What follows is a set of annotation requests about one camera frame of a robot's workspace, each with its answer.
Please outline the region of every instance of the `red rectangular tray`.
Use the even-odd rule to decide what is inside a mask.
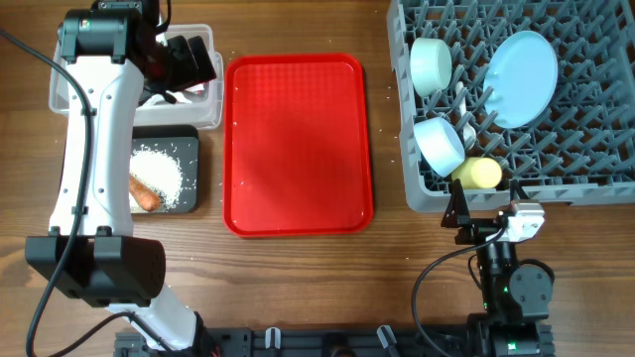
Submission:
[[[242,237],[353,233],[373,215],[363,70],[342,54],[227,70],[223,219]]]

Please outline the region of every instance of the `white cup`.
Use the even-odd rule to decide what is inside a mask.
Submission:
[[[415,140],[430,167],[442,177],[465,161],[465,150],[454,128],[444,118],[415,124]]]
[[[415,90],[422,97],[446,89],[452,76],[452,59],[445,42],[416,39],[410,53],[410,73]]]

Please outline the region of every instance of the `wooden table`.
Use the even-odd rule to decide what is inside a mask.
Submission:
[[[222,129],[201,132],[200,206],[188,215],[135,217],[135,236],[160,240],[167,284],[211,327],[411,326],[413,282],[456,249],[440,214],[406,205],[397,135],[399,103],[386,33],[389,1],[175,1],[175,24],[211,26],[225,63],[245,55],[345,52],[366,71],[375,216],[360,234],[241,240],[221,220]],[[56,28],[87,0],[0,2],[0,24],[52,55]],[[66,121],[47,107],[51,70],[0,40],[0,356],[24,355],[46,281],[24,260],[25,237],[47,232],[62,170]],[[547,206],[539,239],[521,258],[558,278],[549,323],[560,356],[624,356],[635,348],[633,205]],[[484,213],[491,216],[493,212]],[[466,268],[453,259],[431,274],[419,304],[426,323],[482,311]],[[55,292],[37,351],[55,352],[108,313]],[[113,322],[75,355],[111,356]]]

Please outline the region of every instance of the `clear plastic bin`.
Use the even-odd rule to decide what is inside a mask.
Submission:
[[[224,94],[224,70],[222,56],[214,51],[213,36],[208,25],[172,25],[165,33],[166,39],[183,35],[186,39],[201,36],[207,47],[217,78],[204,84],[203,95],[193,103],[158,103],[139,107],[135,114],[135,126],[190,124],[198,129],[214,129],[222,119]],[[62,67],[66,61],[60,57],[60,44],[56,47],[54,61]],[[68,116],[68,83],[52,70],[49,88],[49,107],[58,114]]]

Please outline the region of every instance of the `carrot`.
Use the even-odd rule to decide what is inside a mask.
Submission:
[[[157,194],[145,187],[132,175],[128,175],[128,190],[137,201],[137,204],[147,212],[152,212],[161,205],[161,200]]]

